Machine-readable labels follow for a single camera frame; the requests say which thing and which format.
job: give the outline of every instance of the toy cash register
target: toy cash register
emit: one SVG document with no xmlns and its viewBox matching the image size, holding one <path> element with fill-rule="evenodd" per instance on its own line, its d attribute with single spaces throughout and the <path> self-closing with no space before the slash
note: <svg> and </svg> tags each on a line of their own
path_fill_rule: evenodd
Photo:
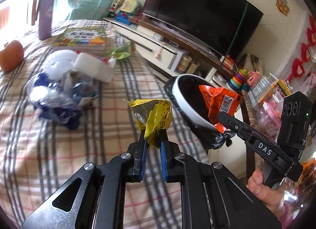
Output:
<svg viewBox="0 0 316 229">
<path fill-rule="evenodd" d="M 138 1 L 134 0 L 125 0 L 120 12 L 115 17 L 115 20 L 122 22 L 126 25 L 133 24 L 132 22 L 128 21 L 128 17 L 131 16 L 137 16 L 139 15 L 140 11 L 142 10 L 142 5 Z"/>
</svg>

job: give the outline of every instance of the metal screw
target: metal screw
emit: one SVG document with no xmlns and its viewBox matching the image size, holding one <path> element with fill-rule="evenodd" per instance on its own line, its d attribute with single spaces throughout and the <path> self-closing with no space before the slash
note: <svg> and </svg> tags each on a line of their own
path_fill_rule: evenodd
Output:
<svg viewBox="0 0 316 229">
<path fill-rule="evenodd" d="M 123 153 L 122 155 L 121 155 L 121 158 L 122 159 L 129 159 L 131 157 L 131 154 L 130 153 Z"/>
<path fill-rule="evenodd" d="M 177 159 L 184 159 L 185 158 L 185 153 L 177 153 L 176 154 Z"/>
<path fill-rule="evenodd" d="M 91 169 L 93 169 L 93 167 L 94 167 L 94 164 L 92 164 L 92 163 L 87 163 L 87 164 L 85 164 L 85 165 L 83 166 L 83 168 L 84 168 L 85 170 L 91 170 Z"/>
<path fill-rule="evenodd" d="M 213 167 L 216 169 L 221 169 L 223 167 L 223 164 L 221 162 L 214 162 Z"/>
</svg>

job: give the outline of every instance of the flat screen tv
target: flat screen tv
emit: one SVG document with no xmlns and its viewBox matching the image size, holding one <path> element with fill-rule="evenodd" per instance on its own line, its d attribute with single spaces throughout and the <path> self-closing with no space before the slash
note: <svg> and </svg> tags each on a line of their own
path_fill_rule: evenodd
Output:
<svg viewBox="0 0 316 229">
<path fill-rule="evenodd" d="M 246 0 L 152 0 L 144 13 L 232 59 L 244 49 L 263 15 Z"/>
</svg>

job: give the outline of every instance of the yellow snack wrapper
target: yellow snack wrapper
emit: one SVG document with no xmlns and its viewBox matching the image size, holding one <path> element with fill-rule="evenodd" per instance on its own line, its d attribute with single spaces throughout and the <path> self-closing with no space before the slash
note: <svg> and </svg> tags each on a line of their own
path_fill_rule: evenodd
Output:
<svg viewBox="0 0 316 229">
<path fill-rule="evenodd" d="M 127 102 L 136 117 L 139 130 L 145 129 L 144 138 L 149 144 L 160 148 L 156 135 L 160 129 L 168 129 L 172 122 L 171 103 L 164 99 L 145 99 Z"/>
</svg>

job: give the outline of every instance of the bed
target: bed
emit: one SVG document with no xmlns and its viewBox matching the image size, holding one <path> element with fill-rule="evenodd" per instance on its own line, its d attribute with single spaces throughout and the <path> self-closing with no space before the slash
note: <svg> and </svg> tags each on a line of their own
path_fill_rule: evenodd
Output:
<svg viewBox="0 0 316 229">
<path fill-rule="evenodd" d="M 85 26 L 112 27 L 105 21 L 63 21 L 45 41 L 39 41 L 35 27 L 19 38 L 24 62 L 0 74 L 0 206 L 18 228 L 83 164 L 108 162 L 138 140 L 135 117 L 123 99 L 167 98 L 136 53 L 117 62 L 111 83 L 96 82 L 100 98 L 84 111 L 86 120 L 78 130 L 40 121 L 27 101 L 26 82 L 40 71 L 58 34 Z M 181 151 L 207 163 L 202 145 L 176 109 L 168 136 Z M 143 182 L 127 185 L 124 228 L 181 228 L 180 185 L 165 184 L 160 167 L 159 151 L 151 150 Z"/>
</svg>

